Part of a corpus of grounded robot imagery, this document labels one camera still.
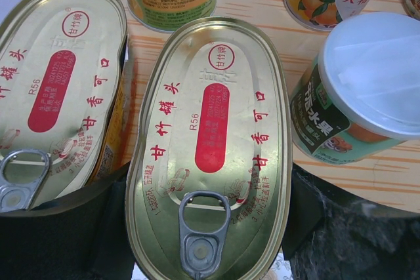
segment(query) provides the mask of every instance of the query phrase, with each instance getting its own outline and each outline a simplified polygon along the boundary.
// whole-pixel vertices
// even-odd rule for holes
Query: black surface
[[[292,190],[282,247],[295,280],[420,279],[418,214],[359,198],[297,165]]]
[[[128,167],[31,211],[0,216],[0,279],[129,280]]]

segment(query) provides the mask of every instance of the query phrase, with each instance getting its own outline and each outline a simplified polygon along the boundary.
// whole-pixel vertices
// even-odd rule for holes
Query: red oval label
[[[196,165],[206,173],[214,173],[224,165],[228,134],[229,89],[213,83],[203,94],[198,127]]]
[[[73,11],[64,18],[61,29],[68,37],[78,37],[87,31],[89,24],[86,12]]]
[[[216,70],[227,70],[234,61],[235,53],[228,45],[219,44],[209,51],[209,63]]]
[[[56,124],[75,63],[76,56],[69,50],[51,56],[28,119],[32,131],[46,132]]]

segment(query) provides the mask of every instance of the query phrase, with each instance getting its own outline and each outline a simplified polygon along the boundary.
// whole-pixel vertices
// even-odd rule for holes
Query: ring pull
[[[184,221],[184,210],[187,203],[195,197],[212,197],[218,199],[226,211],[226,220],[218,230],[205,233],[191,230]],[[194,191],[187,193],[179,207],[180,258],[184,271],[194,279],[204,279],[214,274],[222,260],[222,251],[230,221],[228,199],[213,191]]]
[[[33,182],[27,184],[10,183],[5,176],[5,169],[8,163],[16,160],[20,154],[36,154],[41,156],[44,164],[41,175]],[[39,163],[25,162],[27,165],[38,165]],[[14,210],[27,210],[31,205],[33,198],[40,185],[44,181],[51,167],[51,158],[44,151],[38,149],[18,149],[8,153],[0,161],[0,212],[8,212]]]

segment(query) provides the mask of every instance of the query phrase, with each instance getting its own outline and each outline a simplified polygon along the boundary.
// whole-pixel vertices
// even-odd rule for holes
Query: white plastic lid
[[[346,19],[318,63],[327,93],[349,119],[393,139],[420,139],[420,21],[390,12]]]

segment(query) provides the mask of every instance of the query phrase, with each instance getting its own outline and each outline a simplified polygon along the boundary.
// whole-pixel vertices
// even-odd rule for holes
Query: striped tablecloth
[[[140,104],[154,62],[167,34],[149,30],[138,23],[122,0],[128,17],[130,45],[135,56],[137,93],[131,138],[124,161],[134,150]],[[364,12],[403,13],[402,0],[370,0]],[[216,15],[246,20],[267,33],[282,59],[289,92],[311,63],[327,34],[300,26],[290,17],[284,0],[218,0]],[[391,150],[350,165],[334,167],[311,160],[297,148],[294,161],[315,175],[356,195],[399,209],[420,212],[420,142],[406,142]]]

